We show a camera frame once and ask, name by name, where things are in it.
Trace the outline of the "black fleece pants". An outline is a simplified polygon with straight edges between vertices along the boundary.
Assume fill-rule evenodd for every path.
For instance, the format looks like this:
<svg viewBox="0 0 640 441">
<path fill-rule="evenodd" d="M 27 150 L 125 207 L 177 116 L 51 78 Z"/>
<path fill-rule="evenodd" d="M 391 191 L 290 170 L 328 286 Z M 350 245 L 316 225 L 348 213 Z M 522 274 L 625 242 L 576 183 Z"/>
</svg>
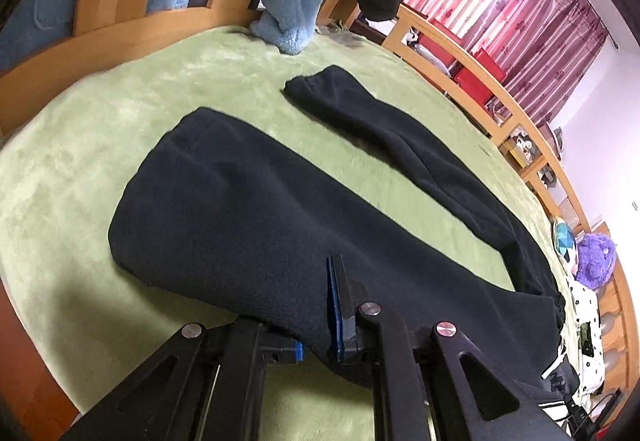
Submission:
<svg viewBox="0 0 640 441">
<path fill-rule="evenodd" d="M 110 228 L 112 257 L 145 284 L 257 317 L 335 367 L 326 261 L 407 325 L 459 326 L 540 401 L 579 380 L 559 355 L 565 300 L 522 221 L 420 122 L 329 66 L 284 87 L 288 101 L 380 152 L 498 251 L 502 289 L 439 253 L 321 169 L 235 117 L 183 117 L 140 165 Z"/>
</svg>

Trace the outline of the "purple plush toy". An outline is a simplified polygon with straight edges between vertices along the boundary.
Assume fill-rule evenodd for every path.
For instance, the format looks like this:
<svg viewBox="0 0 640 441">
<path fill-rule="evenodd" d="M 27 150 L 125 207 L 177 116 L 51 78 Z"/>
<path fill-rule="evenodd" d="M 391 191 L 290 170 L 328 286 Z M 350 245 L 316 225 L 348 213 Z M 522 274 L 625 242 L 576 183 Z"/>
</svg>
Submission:
<svg viewBox="0 0 640 441">
<path fill-rule="evenodd" d="M 613 240 L 603 233 L 587 233 L 577 248 L 577 281 L 593 291 L 608 283 L 617 260 Z"/>
</svg>

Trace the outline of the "teal patterned pillow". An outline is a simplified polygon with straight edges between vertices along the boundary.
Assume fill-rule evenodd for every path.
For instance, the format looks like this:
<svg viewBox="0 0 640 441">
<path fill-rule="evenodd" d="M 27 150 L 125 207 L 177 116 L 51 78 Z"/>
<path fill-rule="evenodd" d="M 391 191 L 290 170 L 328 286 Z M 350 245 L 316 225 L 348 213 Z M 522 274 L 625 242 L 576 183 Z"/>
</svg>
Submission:
<svg viewBox="0 0 640 441">
<path fill-rule="evenodd" d="M 575 275 L 578 270 L 578 249 L 570 226 L 559 217 L 551 220 L 553 247 L 567 273 Z"/>
</svg>

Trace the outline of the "red patterned curtain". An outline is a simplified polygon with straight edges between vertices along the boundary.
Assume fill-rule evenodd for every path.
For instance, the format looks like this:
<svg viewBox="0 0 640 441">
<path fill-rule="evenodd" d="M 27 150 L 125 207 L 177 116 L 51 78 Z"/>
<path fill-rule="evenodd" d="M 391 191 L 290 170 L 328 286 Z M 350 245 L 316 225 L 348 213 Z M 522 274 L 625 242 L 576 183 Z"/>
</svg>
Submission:
<svg viewBox="0 0 640 441">
<path fill-rule="evenodd" d="M 536 124 L 559 114 L 608 39 L 589 0 L 406 0 L 432 23 L 484 50 Z"/>
</svg>

